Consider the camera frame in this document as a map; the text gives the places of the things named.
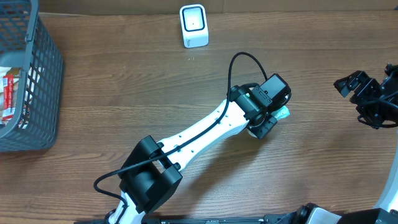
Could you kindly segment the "red Nescafe stick sachet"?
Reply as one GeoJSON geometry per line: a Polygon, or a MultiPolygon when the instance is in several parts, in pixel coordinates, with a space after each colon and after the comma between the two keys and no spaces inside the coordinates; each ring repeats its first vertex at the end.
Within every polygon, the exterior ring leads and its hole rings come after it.
{"type": "Polygon", "coordinates": [[[2,112],[2,121],[9,121],[15,112],[13,107],[13,88],[14,88],[14,75],[9,73],[3,77],[3,90],[4,90],[4,109],[2,112]]]}

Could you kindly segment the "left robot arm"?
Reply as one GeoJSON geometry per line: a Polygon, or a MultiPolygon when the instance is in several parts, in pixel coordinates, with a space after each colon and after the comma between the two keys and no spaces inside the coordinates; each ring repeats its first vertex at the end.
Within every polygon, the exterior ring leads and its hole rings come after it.
{"type": "Polygon", "coordinates": [[[275,73],[261,85],[232,87],[228,100],[181,133],[160,141],[141,139],[122,166],[122,199],[105,222],[140,223],[174,194],[185,168],[209,148],[243,130],[258,139],[266,136],[289,115],[290,96],[287,82],[275,73]]]}

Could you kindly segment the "green wet wipes pack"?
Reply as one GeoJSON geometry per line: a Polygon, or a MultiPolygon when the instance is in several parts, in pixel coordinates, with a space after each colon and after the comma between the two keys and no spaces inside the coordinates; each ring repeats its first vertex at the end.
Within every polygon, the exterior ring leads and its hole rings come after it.
{"type": "Polygon", "coordinates": [[[288,107],[283,106],[279,110],[272,112],[272,115],[276,120],[279,121],[281,119],[284,119],[284,118],[287,118],[288,116],[290,116],[290,111],[289,111],[288,107]]]}

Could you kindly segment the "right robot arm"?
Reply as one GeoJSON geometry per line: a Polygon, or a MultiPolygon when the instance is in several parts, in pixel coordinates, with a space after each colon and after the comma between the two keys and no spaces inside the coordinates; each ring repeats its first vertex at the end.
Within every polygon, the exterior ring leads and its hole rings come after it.
{"type": "MultiPolygon", "coordinates": [[[[384,69],[387,77],[382,83],[357,71],[334,83],[339,93],[356,105],[358,121],[373,129],[397,127],[397,66],[388,63],[384,69]]],[[[286,223],[312,224],[396,224],[397,223],[397,153],[391,165],[388,180],[374,208],[357,212],[336,214],[308,203],[291,213],[286,223]]]]}

